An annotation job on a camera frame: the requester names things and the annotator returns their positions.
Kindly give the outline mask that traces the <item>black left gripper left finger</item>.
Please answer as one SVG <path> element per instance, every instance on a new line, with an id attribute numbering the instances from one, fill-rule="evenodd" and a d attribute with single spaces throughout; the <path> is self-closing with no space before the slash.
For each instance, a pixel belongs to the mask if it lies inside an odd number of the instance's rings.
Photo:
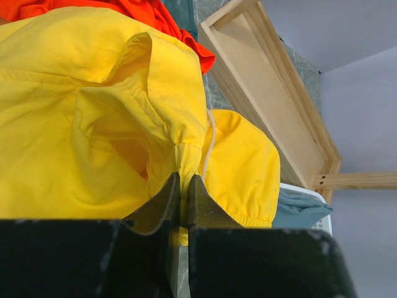
<path id="1" fill-rule="evenodd" d="M 161 190 L 134 211 L 132 264 L 143 297 L 177 297 L 180 178 L 172 173 Z"/>

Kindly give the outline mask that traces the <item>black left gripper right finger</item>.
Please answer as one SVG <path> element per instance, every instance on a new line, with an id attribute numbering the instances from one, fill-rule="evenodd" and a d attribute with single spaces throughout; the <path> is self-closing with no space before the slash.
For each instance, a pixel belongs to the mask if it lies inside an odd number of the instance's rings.
<path id="1" fill-rule="evenodd" d="M 227 232 L 240 225 L 210 197 L 200 176 L 188 189 L 189 288 L 192 297 L 228 297 L 233 289 Z"/>

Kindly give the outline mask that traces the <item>yellow shorts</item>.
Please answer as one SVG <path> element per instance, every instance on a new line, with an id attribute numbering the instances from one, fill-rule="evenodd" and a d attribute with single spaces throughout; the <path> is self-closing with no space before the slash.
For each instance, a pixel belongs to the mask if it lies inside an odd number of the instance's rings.
<path id="1" fill-rule="evenodd" d="M 269 228 L 280 157 L 237 112 L 208 109 L 198 55 L 108 8 L 1 14 L 1 217 L 121 219 L 172 173 L 199 175 L 245 228 Z"/>

